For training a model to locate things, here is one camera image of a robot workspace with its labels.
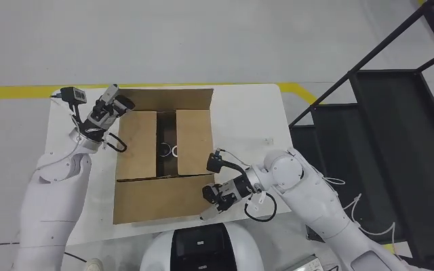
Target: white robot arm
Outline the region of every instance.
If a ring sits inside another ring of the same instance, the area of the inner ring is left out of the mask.
[[[399,259],[360,231],[344,212],[337,194],[297,150],[270,152],[264,165],[245,171],[222,160],[220,151],[217,149],[210,155],[208,170],[218,173],[221,167],[230,167],[241,175],[223,185],[209,184],[203,188],[203,197],[214,204],[202,213],[203,219],[227,210],[252,193],[274,188],[290,209],[331,247],[344,270],[408,270]]]
[[[21,208],[20,248],[14,262],[19,271],[59,271],[66,242],[81,215],[89,182],[91,159],[104,133],[116,118],[134,108],[111,85],[96,101],[84,123],[78,104],[86,103],[85,93],[74,87],[61,89],[56,96],[75,108],[76,128],[65,138],[63,150],[44,154],[37,163]]]

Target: open cardboard box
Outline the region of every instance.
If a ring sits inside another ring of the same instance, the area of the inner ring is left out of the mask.
[[[210,205],[202,188],[214,182],[206,170],[212,152],[213,89],[121,89],[135,103],[120,118],[128,145],[116,166],[113,223],[199,215]],[[178,158],[165,144],[178,146]]]

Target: gray floor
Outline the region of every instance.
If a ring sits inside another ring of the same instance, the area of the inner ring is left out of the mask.
[[[320,96],[416,8],[412,0],[25,1],[0,9],[0,85],[85,83],[299,82]],[[434,55],[424,22],[368,68],[414,68]],[[425,72],[434,89],[434,68]],[[308,105],[282,93],[288,121]],[[326,102],[354,101],[349,84]],[[17,241],[26,181],[43,153],[48,100],[0,100],[0,243]],[[302,123],[309,123],[309,117]],[[267,224],[238,222],[258,241],[267,270],[317,253],[292,214]],[[107,270],[137,270],[153,235],[68,247]],[[15,245],[0,245],[8,270]],[[82,263],[65,257],[63,270]]]

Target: yellow floor line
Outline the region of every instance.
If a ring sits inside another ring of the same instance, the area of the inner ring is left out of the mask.
[[[179,84],[120,84],[120,87],[168,87],[168,86],[182,86],[182,85],[241,85],[251,83],[179,83]],[[307,89],[298,83],[276,83],[281,92],[294,93],[304,101],[312,104],[316,97],[312,95]],[[77,88],[95,89],[104,88],[109,85],[75,85]],[[53,91],[65,87],[64,85],[23,85],[23,86],[7,86],[0,87],[0,99],[37,99],[48,98]]]
[[[395,254],[395,250],[393,250],[392,244],[386,244],[386,245],[383,245],[382,247],[384,247],[385,249],[390,251],[392,254]]]

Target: black metal staircase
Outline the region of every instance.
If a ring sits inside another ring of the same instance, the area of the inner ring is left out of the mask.
[[[396,223],[395,240],[408,241],[413,259],[434,266],[434,98],[422,71],[360,70],[426,12],[428,0],[289,126],[294,147],[334,186],[342,205],[359,193],[356,219],[370,232]],[[356,104],[321,104],[349,80]],[[311,113],[313,125],[297,122]],[[369,236],[390,243],[391,233]]]

